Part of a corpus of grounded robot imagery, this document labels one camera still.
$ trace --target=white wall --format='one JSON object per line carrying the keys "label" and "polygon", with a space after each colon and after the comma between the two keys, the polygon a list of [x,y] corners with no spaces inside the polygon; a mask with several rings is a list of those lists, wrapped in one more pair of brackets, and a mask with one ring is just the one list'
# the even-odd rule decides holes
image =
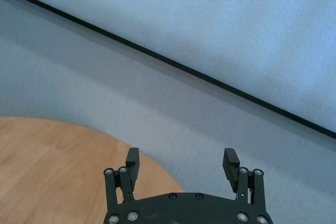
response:
{"label": "white wall", "polygon": [[229,198],[222,158],[233,147],[265,171],[275,223],[334,223],[334,139],[23,0],[0,7],[0,115],[92,127],[185,190]]}
{"label": "white wall", "polygon": [[335,0],[40,0],[336,132]]}

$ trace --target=bolt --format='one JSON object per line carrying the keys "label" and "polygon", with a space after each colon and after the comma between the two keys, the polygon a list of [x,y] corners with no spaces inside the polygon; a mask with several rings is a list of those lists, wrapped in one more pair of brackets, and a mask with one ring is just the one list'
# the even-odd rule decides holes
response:
{"label": "bolt", "polygon": [[177,198],[177,195],[176,194],[169,194],[169,199],[176,199]]}
{"label": "bolt", "polygon": [[255,174],[257,174],[257,175],[262,175],[262,171],[261,171],[261,170],[255,170],[254,172],[255,172]]}
{"label": "bolt", "polygon": [[130,213],[127,215],[127,219],[130,220],[130,221],[134,221],[134,220],[136,220],[138,217],[139,217],[139,215],[138,215],[137,212],[130,212]]}
{"label": "bolt", "polygon": [[267,219],[266,219],[264,216],[258,216],[258,217],[257,217],[257,221],[258,221],[260,224],[268,224],[268,221],[267,221]]}
{"label": "bolt", "polygon": [[196,194],[195,195],[196,199],[202,200],[204,198],[203,194]]}
{"label": "bolt", "polygon": [[119,217],[117,215],[112,215],[109,218],[109,224],[116,224],[119,221]]}
{"label": "bolt", "polygon": [[238,217],[238,219],[241,220],[241,221],[248,221],[248,217],[247,217],[247,215],[246,215],[245,213],[243,213],[243,212],[238,213],[238,214],[237,214],[237,217]]}

